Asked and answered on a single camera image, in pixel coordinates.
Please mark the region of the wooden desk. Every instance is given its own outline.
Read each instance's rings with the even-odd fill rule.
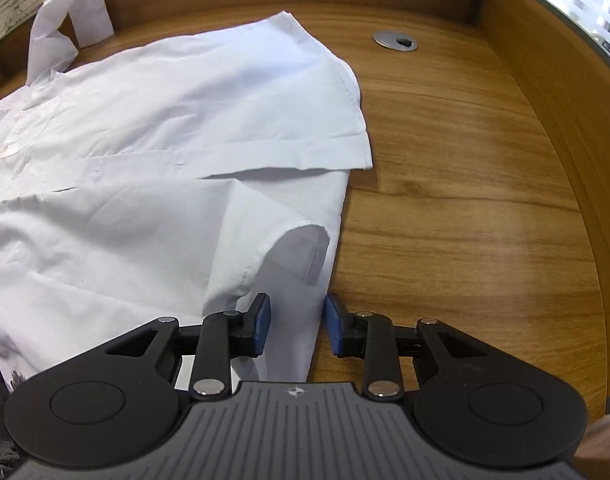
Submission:
[[[123,30],[80,62],[224,27],[282,7],[229,8]],[[606,349],[596,269],[554,149],[514,79],[474,28],[399,10],[290,4],[349,62],[375,169],[351,177],[331,290],[397,324],[438,317],[575,386],[604,409]],[[418,40],[378,46],[384,28]],[[8,85],[7,91],[21,84]],[[409,360],[403,362],[413,384]],[[315,381],[360,380],[323,338]]]

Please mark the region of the gray gripper base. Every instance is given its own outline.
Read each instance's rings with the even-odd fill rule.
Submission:
[[[195,404],[178,431],[123,465],[67,471],[32,460],[13,480],[578,480],[565,463],[520,472],[467,465],[429,446],[399,406],[350,383],[242,383]]]

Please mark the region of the metal grommet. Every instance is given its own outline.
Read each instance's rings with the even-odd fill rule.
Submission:
[[[218,379],[201,379],[192,387],[197,394],[209,396],[220,394],[225,389],[225,384]]]
[[[379,45],[400,52],[413,52],[418,48],[418,43],[414,38],[405,32],[395,30],[379,30],[374,33],[374,41]]]
[[[392,381],[374,381],[367,386],[367,391],[377,397],[392,397],[399,393],[400,387]]]

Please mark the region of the white fabric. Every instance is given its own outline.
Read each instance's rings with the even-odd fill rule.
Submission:
[[[98,0],[49,0],[28,85],[0,101],[6,381],[155,317],[245,310],[258,291],[266,352],[239,373],[304,380],[349,170],[371,167],[351,69],[282,12],[61,73],[72,51],[55,31],[73,8],[77,34],[106,37]]]

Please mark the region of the table surface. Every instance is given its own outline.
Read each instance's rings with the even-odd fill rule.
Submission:
[[[84,49],[77,64],[278,10],[148,23]],[[547,134],[490,46],[475,28],[399,10],[287,10],[351,65],[373,150],[374,169],[350,178],[331,290],[350,311],[396,324],[437,317],[563,378],[591,418],[602,415],[604,317],[582,217]],[[381,29],[410,33],[418,50],[377,45]],[[401,362],[409,389],[411,359]],[[319,337],[311,380],[360,381],[361,369]]]

